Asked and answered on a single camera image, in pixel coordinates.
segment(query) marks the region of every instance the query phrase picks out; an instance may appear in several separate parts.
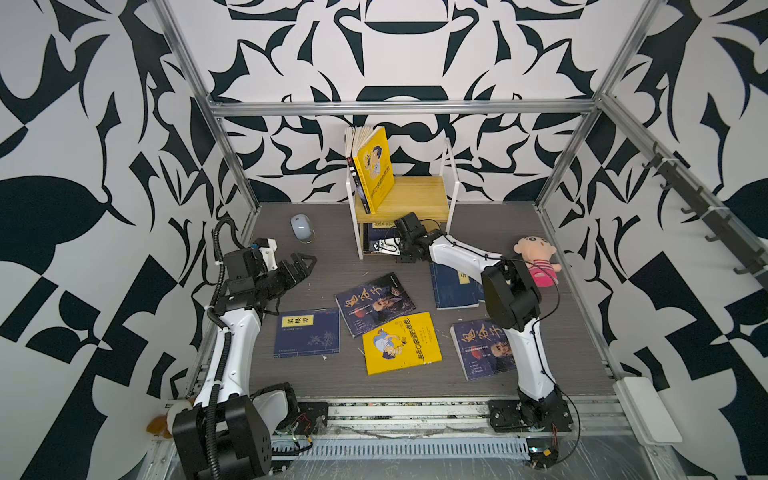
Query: doll's face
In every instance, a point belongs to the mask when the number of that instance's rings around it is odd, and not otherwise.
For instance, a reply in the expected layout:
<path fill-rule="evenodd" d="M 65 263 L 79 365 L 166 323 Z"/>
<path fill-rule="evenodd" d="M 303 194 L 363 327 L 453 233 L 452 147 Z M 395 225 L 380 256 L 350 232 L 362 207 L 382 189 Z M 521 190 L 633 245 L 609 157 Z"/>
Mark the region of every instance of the doll's face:
<path fill-rule="evenodd" d="M 522 237 L 515 245 L 515 252 L 523 256 L 523 260 L 549 260 L 558 249 L 541 237 Z"/>

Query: stuffed toy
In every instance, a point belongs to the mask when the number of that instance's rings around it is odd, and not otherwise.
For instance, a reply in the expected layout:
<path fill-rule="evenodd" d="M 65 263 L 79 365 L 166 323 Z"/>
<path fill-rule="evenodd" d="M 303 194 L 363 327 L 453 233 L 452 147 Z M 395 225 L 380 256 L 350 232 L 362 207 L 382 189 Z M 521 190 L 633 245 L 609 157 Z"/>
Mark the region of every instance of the stuffed toy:
<path fill-rule="evenodd" d="M 536 286 L 552 286 L 558 282 L 556 272 L 563 270 L 560 263 L 552 264 L 549 259 L 557 252 L 547 240 L 541 237 L 522 237 L 515 244 L 515 252 L 522 255 L 528 262 L 528 272 L 531 273 Z"/>

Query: yellow title label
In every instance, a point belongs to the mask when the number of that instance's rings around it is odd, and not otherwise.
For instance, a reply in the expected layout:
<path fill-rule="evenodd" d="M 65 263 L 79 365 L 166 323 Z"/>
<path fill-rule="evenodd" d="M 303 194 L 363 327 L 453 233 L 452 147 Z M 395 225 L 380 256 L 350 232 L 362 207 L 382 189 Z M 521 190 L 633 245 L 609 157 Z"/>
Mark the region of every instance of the yellow title label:
<path fill-rule="evenodd" d="M 314 315 L 284 316 L 283 326 L 314 325 Z"/>

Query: wooden shelf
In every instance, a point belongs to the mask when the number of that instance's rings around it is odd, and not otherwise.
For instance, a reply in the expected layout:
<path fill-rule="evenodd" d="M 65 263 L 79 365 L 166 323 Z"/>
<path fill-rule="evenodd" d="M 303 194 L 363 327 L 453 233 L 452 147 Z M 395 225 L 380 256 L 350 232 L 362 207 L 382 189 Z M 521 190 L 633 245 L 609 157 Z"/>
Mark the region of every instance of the wooden shelf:
<path fill-rule="evenodd" d="M 443 177 L 395 177 L 395 186 L 375 214 L 366 214 L 355 196 L 358 223 L 391 222 L 413 212 L 420 219 L 448 222 L 449 205 Z"/>

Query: purple book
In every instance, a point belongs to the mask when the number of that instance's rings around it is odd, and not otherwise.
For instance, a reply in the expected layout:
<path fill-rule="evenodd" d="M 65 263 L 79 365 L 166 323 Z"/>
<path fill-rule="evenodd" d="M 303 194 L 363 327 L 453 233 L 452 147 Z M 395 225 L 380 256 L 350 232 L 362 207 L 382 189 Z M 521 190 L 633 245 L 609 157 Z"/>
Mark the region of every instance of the purple book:
<path fill-rule="evenodd" d="M 451 336 L 467 380 L 515 370 L 504 330 L 487 320 L 454 323 Z"/>
<path fill-rule="evenodd" d="M 352 336 L 367 333 L 416 308 L 394 273 L 336 295 L 336 303 Z"/>

